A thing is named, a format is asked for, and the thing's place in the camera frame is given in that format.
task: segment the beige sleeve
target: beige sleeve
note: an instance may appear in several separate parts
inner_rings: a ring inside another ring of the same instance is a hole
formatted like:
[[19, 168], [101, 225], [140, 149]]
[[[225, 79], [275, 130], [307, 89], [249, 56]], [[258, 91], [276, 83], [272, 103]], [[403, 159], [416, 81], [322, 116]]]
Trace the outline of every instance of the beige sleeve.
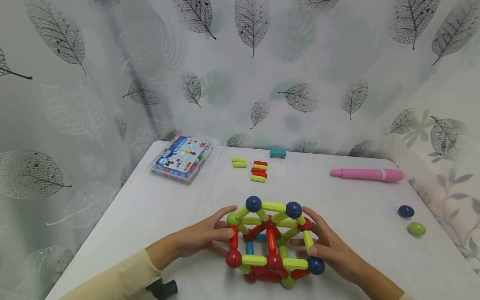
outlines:
[[145, 249], [85, 281], [60, 300], [126, 300], [148, 293], [145, 288], [160, 279]]
[[413, 298], [405, 293], [403, 294], [402, 298], [400, 298], [399, 300], [413, 300]]

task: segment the plastic storage box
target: plastic storage box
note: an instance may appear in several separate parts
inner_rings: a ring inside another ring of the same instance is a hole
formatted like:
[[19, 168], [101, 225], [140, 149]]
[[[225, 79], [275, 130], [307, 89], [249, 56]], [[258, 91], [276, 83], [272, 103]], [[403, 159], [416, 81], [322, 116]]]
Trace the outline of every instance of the plastic storage box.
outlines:
[[210, 142], [179, 133], [152, 162], [151, 171], [190, 185], [212, 151]]

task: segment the dark blue ball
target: dark blue ball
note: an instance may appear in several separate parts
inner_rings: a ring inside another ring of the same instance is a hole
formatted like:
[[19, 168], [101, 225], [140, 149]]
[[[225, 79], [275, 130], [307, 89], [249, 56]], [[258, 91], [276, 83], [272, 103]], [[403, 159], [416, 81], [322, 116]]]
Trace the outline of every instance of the dark blue ball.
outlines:
[[286, 213], [289, 218], [292, 218], [292, 219], [299, 218], [302, 213], [301, 205], [294, 201], [288, 202]]
[[313, 275], [321, 275], [325, 271], [325, 263], [321, 258], [310, 256], [307, 262], [308, 270]]
[[251, 213], [256, 213], [262, 208], [262, 201], [257, 196], [250, 196], [245, 201], [245, 206]]
[[408, 205], [402, 205], [401, 207], [398, 208], [398, 215], [403, 217], [403, 218], [410, 218], [415, 214], [415, 211], [413, 208], [411, 208]]

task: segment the curtain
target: curtain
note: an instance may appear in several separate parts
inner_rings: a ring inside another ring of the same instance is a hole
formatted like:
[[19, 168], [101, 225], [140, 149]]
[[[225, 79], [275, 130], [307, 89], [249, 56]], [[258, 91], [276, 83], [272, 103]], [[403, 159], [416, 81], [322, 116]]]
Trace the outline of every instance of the curtain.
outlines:
[[178, 132], [387, 158], [480, 273], [476, 0], [5, 0], [0, 299], [44, 299]]

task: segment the pink marker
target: pink marker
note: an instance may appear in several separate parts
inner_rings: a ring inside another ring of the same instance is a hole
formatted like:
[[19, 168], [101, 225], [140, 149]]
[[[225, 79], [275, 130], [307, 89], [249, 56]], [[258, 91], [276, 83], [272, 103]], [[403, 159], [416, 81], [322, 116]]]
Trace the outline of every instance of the pink marker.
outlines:
[[403, 172], [394, 169], [334, 169], [330, 172], [330, 176], [383, 181], [401, 181], [403, 179]]

